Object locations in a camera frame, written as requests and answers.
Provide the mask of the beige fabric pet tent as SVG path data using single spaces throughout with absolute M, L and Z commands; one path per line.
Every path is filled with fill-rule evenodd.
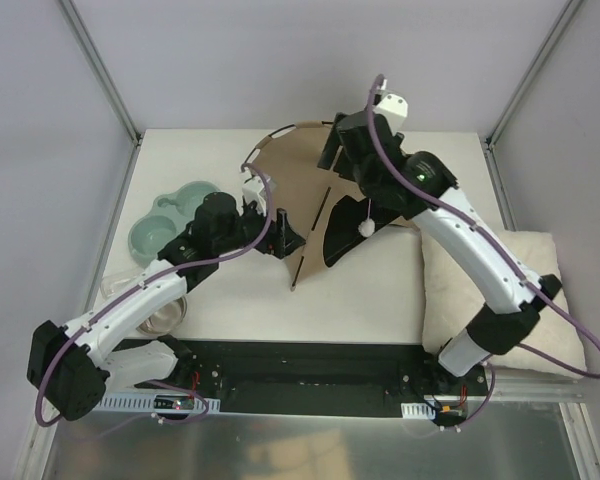
M 287 211 L 292 228 L 305 240 L 324 192 L 328 187 L 331 188 L 322 218 L 326 227 L 323 243 L 326 265 L 324 271 L 332 268 L 344 255 L 367 240 L 358 232 L 359 224 L 366 217 L 367 199 L 355 183 L 341 178 L 333 170 L 318 167 L 312 173 L 291 173 L 271 178 L 276 183 L 273 191 L 274 206 Z M 375 206 L 372 206 L 371 215 L 376 223 L 376 231 L 388 225 L 410 229 L 415 227 L 413 222 L 402 217 L 392 219 L 389 212 Z M 293 254 L 284 259 L 290 277 Z

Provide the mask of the steel pet bowl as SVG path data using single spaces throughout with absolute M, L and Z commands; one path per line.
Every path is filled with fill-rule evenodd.
M 154 337 L 169 334 L 183 322 L 187 307 L 186 297 L 182 296 L 161 307 L 142 322 L 136 330 L 144 335 Z

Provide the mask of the clear plastic cup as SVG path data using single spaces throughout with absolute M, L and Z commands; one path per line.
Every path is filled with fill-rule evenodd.
M 108 300 L 143 272 L 143 268 L 135 267 L 104 276 L 100 284 L 102 298 Z

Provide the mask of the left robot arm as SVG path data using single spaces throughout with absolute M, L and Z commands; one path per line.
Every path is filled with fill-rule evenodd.
M 136 278 L 99 308 L 62 326 L 46 321 L 33 333 L 27 379 L 36 388 L 35 418 L 48 427 L 42 406 L 74 421 L 108 393 L 160 380 L 184 387 L 190 355 L 171 335 L 119 349 L 133 330 L 215 273 L 220 263 L 257 250 L 283 259 L 305 244 L 287 213 L 257 200 L 238 205 L 224 192 L 207 195 L 184 231 L 168 242 Z

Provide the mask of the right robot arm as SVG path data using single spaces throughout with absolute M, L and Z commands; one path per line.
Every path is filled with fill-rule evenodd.
M 464 385 L 476 364 L 521 344 L 562 283 L 520 262 L 470 214 L 471 205 L 445 164 L 428 151 L 403 152 L 402 139 L 381 115 L 337 113 L 318 165 L 355 182 L 372 212 L 413 221 L 482 294 L 483 307 L 443 345 L 430 369 L 432 387 L 449 395 Z

